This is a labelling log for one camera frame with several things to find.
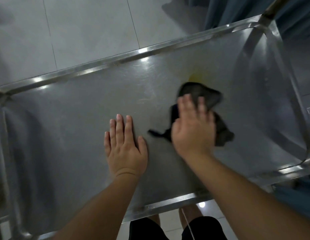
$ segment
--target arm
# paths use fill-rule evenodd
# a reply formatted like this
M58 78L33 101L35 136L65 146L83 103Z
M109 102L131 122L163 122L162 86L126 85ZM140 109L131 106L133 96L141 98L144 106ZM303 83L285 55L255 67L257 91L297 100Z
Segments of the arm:
M178 99L178 109L174 147L212 193L239 239L310 239L309 219L214 158L214 119L203 98L198 111L189 95Z
M105 152L113 182L95 196L54 237L54 240L116 239L133 197L139 177L147 166L147 147L138 137L136 148L133 140L132 118L127 117L125 132L123 118L117 115L110 121L110 131L105 133Z

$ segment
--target white drawstring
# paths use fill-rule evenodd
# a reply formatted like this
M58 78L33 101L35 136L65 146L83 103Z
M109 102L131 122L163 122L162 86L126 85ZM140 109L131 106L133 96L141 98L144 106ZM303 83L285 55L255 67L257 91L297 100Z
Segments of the white drawstring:
M189 228L189 230L190 230L190 234L192 234L193 240L195 240L194 235L193 235L193 232L192 232L192 229L190 228L190 226L189 226L189 224L188 224L188 220L187 220L187 218L186 218L186 215L185 215L185 213L184 213L183 208L181 209L181 212L183 212L183 215L184 215L185 220L186 220L186 222L187 222L188 228Z

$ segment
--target finger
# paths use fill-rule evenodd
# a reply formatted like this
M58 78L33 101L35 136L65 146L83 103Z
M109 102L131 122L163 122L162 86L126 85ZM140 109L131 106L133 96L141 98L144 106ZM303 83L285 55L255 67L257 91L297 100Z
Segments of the finger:
M146 145L144 138L142 136L139 136L137 142L138 142L139 152L141 153L142 156L147 157L148 156L147 155L147 145Z
M186 108L186 116L189 119L196 118L196 109L190 94L184 95L184 105Z
M178 105L178 114L181 120L186 119L186 110L184 105L184 97L179 97L177 99L177 105Z
M111 147L110 147L110 136L109 136L109 132L108 131L105 132L104 147L105 147L106 156L109 157L109 154L110 154L110 151L111 151Z
M125 125L125 143L134 143L133 137L133 119L131 116L126 116L126 125Z
M178 133L181 130L181 119L178 118L175 120L175 122L172 125L172 134Z
M204 97L198 97L198 113L201 121L207 121L207 109Z
M123 117L120 114L116 116L116 146L124 144Z
M212 110L210 110L208 112L208 119L207 120L209 123L215 123L215 117L214 117L214 113Z
M110 146L112 148L116 147L116 122L115 120L111 119L109 121L110 130L109 130L109 137L110 137Z

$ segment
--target black shorts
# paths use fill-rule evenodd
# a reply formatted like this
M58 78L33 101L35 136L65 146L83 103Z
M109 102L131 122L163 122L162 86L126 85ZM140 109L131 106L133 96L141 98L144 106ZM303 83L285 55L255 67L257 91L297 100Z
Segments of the black shorts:
M210 216L197 217L189 223L195 240L218 239L227 240L219 221ZM132 221L129 226L129 240L156 239L169 240L156 222L149 218ZM182 240L193 240L187 226L181 234Z

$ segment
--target person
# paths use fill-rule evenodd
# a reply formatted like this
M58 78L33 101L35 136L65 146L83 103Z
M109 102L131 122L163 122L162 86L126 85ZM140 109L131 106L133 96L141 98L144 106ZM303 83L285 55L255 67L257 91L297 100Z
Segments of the person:
M203 97L198 100L198 109L189 94L179 97L178 110L180 118L172 126L173 146L213 195L238 239L310 240L309 219L214 157L214 118L211 111L207 112ZM148 152L141 136L135 146L131 116L127 116L125 126L121 115L117 115L117 121L110 121L104 145L113 182L58 231L55 240L117 238L139 178L146 170ZM226 239L216 222L201 216L198 208L185 207L184 213L190 217L192 233L181 217L183 239ZM158 216L133 221L129 239L167 239L159 224Z

